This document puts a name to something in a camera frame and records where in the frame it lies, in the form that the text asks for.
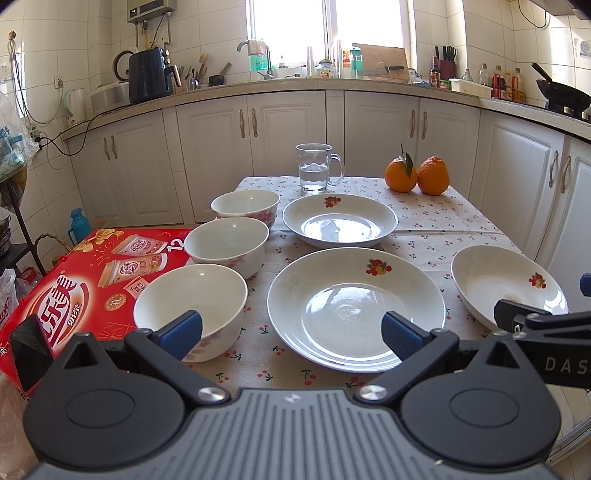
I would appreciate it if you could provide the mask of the white fruit plate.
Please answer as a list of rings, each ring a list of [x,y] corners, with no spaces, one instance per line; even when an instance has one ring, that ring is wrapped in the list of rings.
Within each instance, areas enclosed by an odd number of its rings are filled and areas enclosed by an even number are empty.
[[[283,209],[283,223],[317,248],[373,247],[398,227],[393,209],[370,198],[322,194],[298,198]]]
[[[569,311],[566,296],[541,266],[515,251],[475,245],[460,250],[451,272],[468,311],[485,327],[496,331],[494,307],[510,300],[551,314]]]

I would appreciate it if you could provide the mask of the large white plate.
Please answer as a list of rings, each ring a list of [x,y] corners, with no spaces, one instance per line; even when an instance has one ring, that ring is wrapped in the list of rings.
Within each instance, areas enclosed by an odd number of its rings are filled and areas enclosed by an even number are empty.
[[[382,339],[394,310],[424,330],[446,321],[436,284],[391,253],[342,247],[284,267],[270,285],[267,312],[281,340],[304,358],[342,372],[381,373],[400,362]]]

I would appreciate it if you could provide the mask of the white floral bowl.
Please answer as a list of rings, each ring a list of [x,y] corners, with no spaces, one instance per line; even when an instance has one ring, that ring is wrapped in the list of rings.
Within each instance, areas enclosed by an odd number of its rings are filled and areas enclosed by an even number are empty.
[[[222,265],[247,280],[262,268],[269,236],[263,221],[220,218],[194,228],[184,239],[184,250],[195,264]]]
[[[276,221],[280,195],[270,190],[236,190],[218,196],[211,202],[211,209],[217,218],[255,218],[267,227]]]

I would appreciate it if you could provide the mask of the kitchen faucet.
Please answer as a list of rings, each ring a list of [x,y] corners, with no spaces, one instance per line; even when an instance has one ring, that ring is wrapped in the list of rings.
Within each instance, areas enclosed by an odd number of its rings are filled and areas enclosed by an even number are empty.
[[[270,60],[270,47],[263,40],[249,39],[242,41],[236,47],[240,52],[243,48],[249,54],[249,71],[256,73],[263,80],[273,79],[273,65]]]

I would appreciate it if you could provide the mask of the red printed carton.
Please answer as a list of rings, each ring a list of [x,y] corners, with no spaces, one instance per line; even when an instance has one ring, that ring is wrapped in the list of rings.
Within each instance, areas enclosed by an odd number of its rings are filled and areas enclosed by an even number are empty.
[[[93,231],[66,254],[19,303],[1,329],[1,371],[29,396],[41,374],[22,378],[39,356],[11,340],[35,315],[51,358],[71,337],[88,331],[99,341],[120,340],[135,328],[133,307],[159,276],[185,265],[186,228],[106,228]]]

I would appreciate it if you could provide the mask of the cherry print tablecloth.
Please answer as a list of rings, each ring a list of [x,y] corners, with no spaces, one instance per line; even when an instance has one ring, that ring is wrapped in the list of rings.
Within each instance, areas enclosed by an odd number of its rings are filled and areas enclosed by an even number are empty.
[[[448,329],[463,339],[488,336],[488,330],[464,307],[452,279],[451,262],[462,248],[513,242],[476,207],[454,189],[441,196],[426,196],[415,189],[394,193],[382,179],[346,178],[339,193],[378,200],[394,210],[399,224],[384,250],[411,261],[438,286],[446,304]],[[263,267],[249,279],[249,299],[238,341],[221,356],[188,367],[229,391],[240,387],[328,388],[344,387],[353,392],[370,382],[369,375],[331,370],[305,360],[274,333],[266,312],[271,281],[283,267],[314,250],[276,220],[266,243]]]

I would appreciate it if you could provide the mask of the blue thermos flask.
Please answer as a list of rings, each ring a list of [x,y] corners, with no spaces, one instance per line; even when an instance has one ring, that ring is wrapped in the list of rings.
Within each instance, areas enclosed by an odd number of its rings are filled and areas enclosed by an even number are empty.
[[[68,237],[73,245],[77,245],[92,233],[92,227],[88,218],[83,215],[81,208],[73,209],[70,217],[71,226],[68,230]]]

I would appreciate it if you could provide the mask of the bumpy orange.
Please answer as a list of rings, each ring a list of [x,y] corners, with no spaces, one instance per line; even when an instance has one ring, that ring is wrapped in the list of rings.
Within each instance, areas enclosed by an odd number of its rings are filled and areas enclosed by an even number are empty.
[[[438,156],[426,159],[417,170],[418,185],[425,195],[439,196],[450,186],[447,165]]]

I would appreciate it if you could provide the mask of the orange with leaf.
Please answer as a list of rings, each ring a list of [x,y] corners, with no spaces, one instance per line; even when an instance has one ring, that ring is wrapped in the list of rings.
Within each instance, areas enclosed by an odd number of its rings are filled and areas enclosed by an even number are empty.
[[[397,193],[409,193],[418,183],[418,174],[411,155],[401,146],[401,154],[392,160],[384,173],[387,186]]]

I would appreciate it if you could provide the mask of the black wok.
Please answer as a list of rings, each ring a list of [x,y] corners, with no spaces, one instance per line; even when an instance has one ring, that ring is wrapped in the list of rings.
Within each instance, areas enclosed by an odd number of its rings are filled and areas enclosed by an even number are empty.
[[[559,112],[562,112],[565,107],[576,112],[583,112],[590,107],[591,98],[587,93],[554,81],[536,62],[531,66],[541,76],[541,79],[536,81],[540,92],[549,105],[560,106]]]

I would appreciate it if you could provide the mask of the white tray on counter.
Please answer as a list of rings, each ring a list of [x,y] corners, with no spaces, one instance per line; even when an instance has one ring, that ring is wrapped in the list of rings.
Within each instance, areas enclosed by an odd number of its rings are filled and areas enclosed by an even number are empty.
[[[490,99],[492,97],[493,89],[487,85],[457,78],[452,78],[450,82],[454,92],[476,96],[481,99]]]

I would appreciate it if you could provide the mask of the plastic bag of goods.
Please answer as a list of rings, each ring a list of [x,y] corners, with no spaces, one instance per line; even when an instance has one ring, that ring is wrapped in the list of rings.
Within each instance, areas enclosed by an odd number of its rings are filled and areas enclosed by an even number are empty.
[[[0,182],[27,166],[38,152],[25,122],[8,98],[1,94],[0,112]]]

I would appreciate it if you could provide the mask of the knife block with knives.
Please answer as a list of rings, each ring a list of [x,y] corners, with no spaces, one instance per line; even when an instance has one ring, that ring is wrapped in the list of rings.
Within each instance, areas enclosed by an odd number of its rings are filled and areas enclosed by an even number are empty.
[[[450,80],[457,77],[456,57],[457,51],[453,46],[436,46],[435,57],[442,80]]]

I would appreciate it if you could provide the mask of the black air fryer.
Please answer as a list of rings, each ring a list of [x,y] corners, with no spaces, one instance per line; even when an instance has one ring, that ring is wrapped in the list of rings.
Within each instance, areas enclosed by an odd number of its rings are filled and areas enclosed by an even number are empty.
[[[176,65],[160,47],[143,50],[129,58],[129,100],[132,105],[166,97],[181,87]]]

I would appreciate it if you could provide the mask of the wooden cutting board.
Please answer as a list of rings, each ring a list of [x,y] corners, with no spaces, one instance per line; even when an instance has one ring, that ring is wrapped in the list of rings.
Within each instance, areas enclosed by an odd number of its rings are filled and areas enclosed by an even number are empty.
[[[355,43],[363,56],[363,77],[405,83],[410,81],[407,52],[404,48]]]

